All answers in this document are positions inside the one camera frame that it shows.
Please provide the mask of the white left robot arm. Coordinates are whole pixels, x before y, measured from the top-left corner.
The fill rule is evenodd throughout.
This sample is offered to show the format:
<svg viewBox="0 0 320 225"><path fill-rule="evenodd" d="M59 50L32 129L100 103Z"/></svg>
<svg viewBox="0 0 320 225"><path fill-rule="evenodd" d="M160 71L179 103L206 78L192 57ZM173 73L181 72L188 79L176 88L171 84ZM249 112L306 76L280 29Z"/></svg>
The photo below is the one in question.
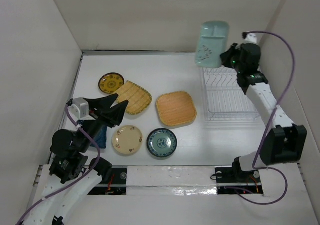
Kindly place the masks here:
<svg viewBox="0 0 320 225"><path fill-rule="evenodd" d="M115 103L118 94L89 99L72 98L64 107L76 131L60 129L50 147L54 159L42 198L21 216L19 225L64 225L67 215L99 183L112 176L112 164L101 157L107 147L107 129L119 126L128 100Z"/></svg>

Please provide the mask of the green-rimmed bamboo tray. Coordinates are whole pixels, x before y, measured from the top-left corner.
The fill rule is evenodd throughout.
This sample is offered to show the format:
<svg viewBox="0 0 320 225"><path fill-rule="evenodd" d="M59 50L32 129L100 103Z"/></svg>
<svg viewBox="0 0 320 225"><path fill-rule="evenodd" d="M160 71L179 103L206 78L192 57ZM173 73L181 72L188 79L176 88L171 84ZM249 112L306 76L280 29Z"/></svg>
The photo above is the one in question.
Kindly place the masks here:
<svg viewBox="0 0 320 225"><path fill-rule="evenodd" d="M146 89L129 80L114 93L118 95L116 99L118 103L128 101L126 113L129 115L142 113L153 100L152 95Z"/></svg>

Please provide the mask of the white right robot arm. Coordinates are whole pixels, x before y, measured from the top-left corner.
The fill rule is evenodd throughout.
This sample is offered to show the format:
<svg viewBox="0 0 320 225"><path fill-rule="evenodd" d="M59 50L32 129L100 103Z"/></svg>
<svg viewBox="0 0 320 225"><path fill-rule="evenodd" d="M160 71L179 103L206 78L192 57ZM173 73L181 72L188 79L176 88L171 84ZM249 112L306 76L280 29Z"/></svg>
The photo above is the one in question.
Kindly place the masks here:
<svg viewBox="0 0 320 225"><path fill-rule="evenodd" d="M295 124L273 95L268 79L259 71L260 58L261 48L254 43L234 43L220 55L222 65L236 71L238 86L265 124L257 151L235 158L227 173L237 182L257 169L298 162L307 138L305 126Z"/></svg>

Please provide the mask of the light blue divided plate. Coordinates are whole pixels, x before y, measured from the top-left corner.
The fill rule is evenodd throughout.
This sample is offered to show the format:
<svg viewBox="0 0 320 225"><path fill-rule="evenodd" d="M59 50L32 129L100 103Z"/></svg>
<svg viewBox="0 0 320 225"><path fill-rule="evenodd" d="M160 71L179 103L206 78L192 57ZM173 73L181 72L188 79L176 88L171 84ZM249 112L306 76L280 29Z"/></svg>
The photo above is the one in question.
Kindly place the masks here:
<svg viewBox="0 0 320 225"><path fill-rule="evenodd" d="M202 68L218 69L220 55L226 51L229 24L225 21L207 21L201 25L195 51L195 64Z"/></svg>

